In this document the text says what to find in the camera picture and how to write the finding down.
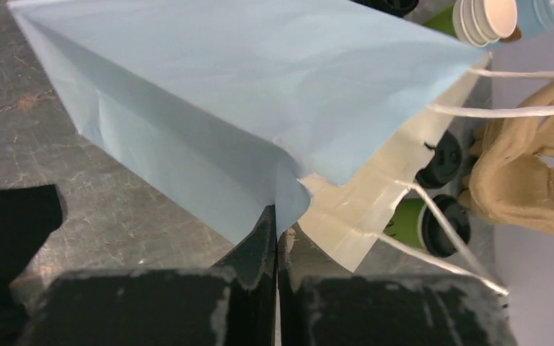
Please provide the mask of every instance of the green cup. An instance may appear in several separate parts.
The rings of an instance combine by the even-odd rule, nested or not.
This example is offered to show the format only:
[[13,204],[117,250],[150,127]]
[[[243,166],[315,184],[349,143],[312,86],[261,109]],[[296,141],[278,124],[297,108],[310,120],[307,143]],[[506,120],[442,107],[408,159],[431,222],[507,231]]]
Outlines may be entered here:
[[[466,210],[455,198],[448,195],[438,195],[433,200],[464,243],[468,244],[470,224]],[[436,257],[449,257],[457,252],[421,198],[400,202],[384,232],[401,243],[424,250]]]
[[430,18],[427,22],[423,23],[423,26],[457,38],[457,34],[455,33],[455,28],[453,25],[454,6],[455,4],[452,4],[443,9],[437,15]]

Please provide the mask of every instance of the black cup lid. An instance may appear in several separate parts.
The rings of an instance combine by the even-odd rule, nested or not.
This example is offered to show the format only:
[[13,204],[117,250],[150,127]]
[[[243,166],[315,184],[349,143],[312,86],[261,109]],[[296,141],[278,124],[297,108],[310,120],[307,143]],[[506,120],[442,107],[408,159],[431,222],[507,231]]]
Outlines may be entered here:
[[434,157],[415,179],[426,189],[438,189],[452,181],[462,165],[462,149],[457,139],[447,131],[434,149]]
[[351,0],[396,17],[404,17],[419,4],[419,0]]
[[[447,217],[447,220],[449,220],[455,231],[460,235],[460,238],[462,238],[464,243],[468,244],[471,232],[466,209],[458,204],[455,198],[448,195],[438,195],[433,200],[445,217]],[[449,237],[429,209],[426,209],[422,217],[421,235],[428,252],[433,256],[449,257],[457,252],[455,246],[451,243]]]

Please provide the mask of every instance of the gray table surface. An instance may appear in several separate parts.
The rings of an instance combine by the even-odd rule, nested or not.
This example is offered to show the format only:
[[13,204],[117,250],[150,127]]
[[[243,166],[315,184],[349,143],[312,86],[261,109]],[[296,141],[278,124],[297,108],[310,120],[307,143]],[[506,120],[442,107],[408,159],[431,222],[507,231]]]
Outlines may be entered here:
[[[423,1],[420,22],[449,0]],[[469,104],[488,105],[480,83]],[[471,122],[452,130],[468,141]],[[76,134],[49,80],[0,0],[0,189],[55,183],[66,201],[64,225],[14,282],[28,303],[56,276],[79,268],[208,267],[233,244]],[[447,190],[454,193],[456,185]],[[493,232],[476,218],[472,250],[493,266]],[[451,261],[463,265],[455,256]],[[441,272],[378,243],[359,273]]]

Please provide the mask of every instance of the blue paper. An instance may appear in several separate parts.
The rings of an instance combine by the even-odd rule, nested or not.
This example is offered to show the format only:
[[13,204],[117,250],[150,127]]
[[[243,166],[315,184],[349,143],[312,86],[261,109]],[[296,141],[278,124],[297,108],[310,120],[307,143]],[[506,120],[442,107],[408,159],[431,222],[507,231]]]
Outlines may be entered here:
[[228,240],[345,184],[483,57],[346,0],[9,4],[78,131]]

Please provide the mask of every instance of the black object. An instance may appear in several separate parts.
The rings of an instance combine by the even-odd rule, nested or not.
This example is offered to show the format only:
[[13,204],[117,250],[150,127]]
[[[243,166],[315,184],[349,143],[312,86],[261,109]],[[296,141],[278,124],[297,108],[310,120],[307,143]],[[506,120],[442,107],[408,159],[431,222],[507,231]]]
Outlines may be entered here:
[[415,178],[426,189],[439,189],[452,181],[462,165],[462,148],[457,139],[447,131],[434,149],[434,157]]
[[411,13],[419,4],[419,0],[351,0],[351,1],[400,18]]
[[55,185],[0,190],[0,345],[13,345],[28,320],[9,284],[62,222]]
[[[443,212],[451,226],[455,229],[464,243],[470,242],[470,223],[466,210],[455,198],[448,195],[438,195],[433,201]],[[449,257],[457,250],[445,230],[441,227],[434,214],[429,209],[423,213],[421,219],[421,236],[430,254],[436,257]]]
[[297,225],[278,244],[275,232],[267,207],[208,270],[64,274],[19,346],[272,345],[276,269],[283,346],[515,345],[495,295],[475,278],[363,278]]

